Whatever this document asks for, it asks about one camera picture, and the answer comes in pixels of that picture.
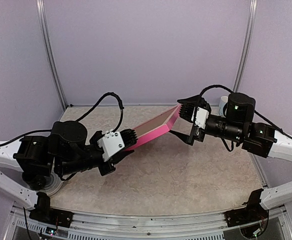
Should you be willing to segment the pink wooden picture frame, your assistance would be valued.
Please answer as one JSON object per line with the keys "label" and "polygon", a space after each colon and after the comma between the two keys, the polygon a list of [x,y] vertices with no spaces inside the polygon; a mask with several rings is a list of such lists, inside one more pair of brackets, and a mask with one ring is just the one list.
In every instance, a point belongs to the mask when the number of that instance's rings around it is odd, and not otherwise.
{"label": "pink wooden picture frame", "polygon": [[136,148],[168,133],[174,126],[179,117],[179,110],[181,105],[178,104],[161,114],[143,122],[142,124],[133,128],[137,135],[137,142],[125,151],[132,151]]}

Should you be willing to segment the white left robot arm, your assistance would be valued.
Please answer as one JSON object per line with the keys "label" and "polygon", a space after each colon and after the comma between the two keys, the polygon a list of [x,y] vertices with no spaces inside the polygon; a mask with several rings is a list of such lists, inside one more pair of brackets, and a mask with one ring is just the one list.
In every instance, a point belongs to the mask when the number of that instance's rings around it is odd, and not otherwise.
{"label": "white left robot arm", "polygon": [[131,154],[138,141],[133,129],[97,131],[86,144],[88,131],[78,121],[57,121],[49,136],[36,131],[16,140],[0,143],[0,166],[17,167],[27,175],[48,177],[52,172],[61,181],[65,176],[98,168],[102,176]]}

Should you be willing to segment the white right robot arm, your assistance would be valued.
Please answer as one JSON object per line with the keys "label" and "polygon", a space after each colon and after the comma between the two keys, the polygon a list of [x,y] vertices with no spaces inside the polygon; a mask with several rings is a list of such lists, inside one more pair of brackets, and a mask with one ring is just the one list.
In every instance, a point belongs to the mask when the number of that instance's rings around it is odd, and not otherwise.
{"label": "white right robot arm", "polygon": [[190,134],[174,130],[171,133],[185,144],[192,146],[195,141],[203,142],[209,135],[223,142],[230,141],[229,152],[240,146],[263,158],[292,162],[292,136],[273,123],[254,123],[253,118],[257,114],[254,98],[239,92],[229,94],[225,116],[212,114],[211,106],[200,95],[177,102],[181,105],[180,118],[191,123],[192,127]]}

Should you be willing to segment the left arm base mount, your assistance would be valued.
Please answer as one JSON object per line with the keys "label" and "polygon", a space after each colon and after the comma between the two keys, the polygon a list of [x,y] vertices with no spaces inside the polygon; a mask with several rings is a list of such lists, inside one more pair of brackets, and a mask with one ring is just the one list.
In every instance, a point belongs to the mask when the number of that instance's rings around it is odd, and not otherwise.
{"label": "left arm base mount", "polygon": [[29,218],[56,227],[70,228],[74,213],[51,207],[51,198],[44,192],[37,192],[37,202],[29,211]]}

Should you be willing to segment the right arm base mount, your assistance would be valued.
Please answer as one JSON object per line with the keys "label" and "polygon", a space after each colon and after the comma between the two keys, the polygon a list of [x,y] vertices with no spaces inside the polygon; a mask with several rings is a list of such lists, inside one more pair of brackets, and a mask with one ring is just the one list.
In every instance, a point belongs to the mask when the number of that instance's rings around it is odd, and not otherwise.
{"label": "right arm base mount", "polygon": [[261,206],[261,194],[264,189],[260,188],[251,192],[245,207],[228,210],[224,213],[227,226],[235,227],[267,219],[269,210]]}

